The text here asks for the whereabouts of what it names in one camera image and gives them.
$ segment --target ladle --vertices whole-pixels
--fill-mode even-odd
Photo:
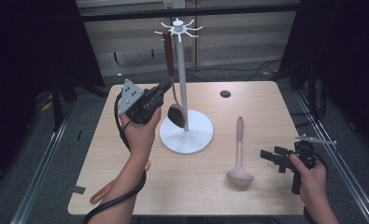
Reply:
[[[167,64],[167,73],[169,74],[172,80],[172,89],[173,89],[173,97],[175,98],[176,103],[170,105],[169,111],[167,112],[167,117],[178,127],[184,128],[186,125],[186,116],[183,108],[178,103],[176,97],[176,89],[175,89],[175,82],[173,77],[175,75],[175,68],[173,64],[173,50],[172,50],[172,39],[170,36],[169,31],[163,32],[163,45],[164,45],[164,54],[166,57],[166,64]]]
[[[254,179],[242,166],[242,138],[243,138],[243,119],[239,117],[236,123],[236,137],[237,137],[237,155],[236,166],[233,170],[227,173],[228,178],[238,186],[246,186]]]

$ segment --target finger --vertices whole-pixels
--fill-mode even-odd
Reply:
[[[315,161],[315,166],[313,168],[314,169],[323,169],[323,170],[326,169],[326,167],[324,167],[324,164],[321,161],[318,161],[318,160]]]
[[[124,127],[131,119],[126,115],[123,114],[120,116],[121,126]]]
[[[151,120],[149,121],[149,124],[152,125],[153,127],[156,127],[158,125],[158,122],[161,120],[161,108],[158,107],[154,114],[152,115]]]
[[[296,155],[291,154],[290,160],[301,175],[306,175],[309,172],[308,168],[306,168],[303,162]]]

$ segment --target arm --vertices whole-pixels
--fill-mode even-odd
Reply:
[[[312,170],[307,169],[294,154],[290,155],[292,164],[301,174],[300,197],[310,216],[319,224],[339,223],[326,194],[326,169],[316,161]]]
[[[155,139],[155,128],[160,119],[161,109],[158,108],[149,123],[140,126],[131,122],[126,126],[124,131],[131,147],[131,155],[101,204],[118,198],[137,187],[149,160]],[[121,116],[120,120],[122,127],[130,121],[126,115]],[[130,223],[135,208],[135,199],[134,196],[97,214],[89,223]]]

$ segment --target aluminum rail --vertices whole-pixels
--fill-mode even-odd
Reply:
[[[296,93],[296,97],[298,102],[300,103],[301,108],[304,112],[307,113],[307,117],[309,121],[312,122],[312,126],[318,135],[318,138],[332,141],[331,137],[327,134],[326,130],[324,129],[321,122],[315,120],[312,115],[310,114],[310,110],[308,108],[309,103],[306,100],[303,93]],[[353,199],[356,201],[362,213],[364,214],[365,219],[369,223],[369,197],[362,188],[362,186],[357,181],[356,177],[350,171],[347,166],[347,163],[342,158],[339,151],[336,149],[335,145],[330,144],[323,144],[324,148],[326,149],[327,153],[329,154],[334,166],[336,167],[338,173],[341,175],[342,179],[344,180],[345,184],[347,185],[350,193],[353,196]]]
[[[72,109],[73,105],[70,104],[67,108],[67,116],[65,116],[65,119],[63,120],[62,125],[59,127],[59,129],[53,133],[52,138],[50,139],[50,143],[48,144],[48,147],[45,150],[44,156],[38,165],[35,175],[33,176],[32,182],[30,183],[26,193],[21,199],[21,203],[18,209],[16,210],[13,218],[11,219],[10,224],[26,223],[27,218],[29,217],[30,212],[34,206],[35,199],[38,196],[42,183],[50,167],[53,155],[56,151],[57,146],[60,143],[60,140],[62,139],[67,124],[67,120],[71,115]]]

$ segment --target metal frame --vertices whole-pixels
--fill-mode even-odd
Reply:
[[[72,110],[73,104],[70,104],[67,108],[65,119],[63,119],[62,125],[60,125],[59,129],[53,133],[52,138],[50,139],[50,143],[48,144],[48,147],[44,153],[44,156],[38,165],[35,175],[33,176],[33,180],[26,190],[23,198],[21,199],[21,203],[19,204],[18,209],[11,219],[10,224],[26,223],[27,218],[29,217],[30,212],[32,211],[32,208],[34,206],[35,199],[39,191],[41,190],[42,182],[44,181],[47,171],[50,167],[53,155],[62,139],[67,120],[70,118]]]
[[[246,14],[246,13],[264,13],[264,12],[285,12],[297,11],[300,8],[327,7],[326,4],[302,5],[300,3],[280,4],[280,5],[259,5],[248,7],[197,7],[197,8],[178,8],[178,9],[160,9],[148,11],[131,11],[116,13],[88,13],[74,17],[57,17],[49,19],[55,22],[69,21],[123,21],[135,19],[151,18],[169,18],[169,17],[188,17],[188,16],[210,16],[226,14]]]
[[[311,115],[309,103],[306,100],[306,97],[299,92],[296,93],[296,97],[301,108],[304,110],[304,112],[306,112],[309,121],[312,122],[312,126],[316,134],[318,135],[318,138],[326,141],[333,141],[330,135],[327,134],[321,122],[313,118],[313,116]],[[356,177],[350,171],[347,163],[344,161],[341,154],[337,150],[336,145],[323,144],[323,146],[332,159],[332,162],[336,167],[338,173],[341,175],[343,181],[347,185],[347,188],[352,194],[353,199],[356,201],[362,213],[364,214],[365,219],[369,223],[369,197],[367,193],[364,191],[362,186],[357,181]]]

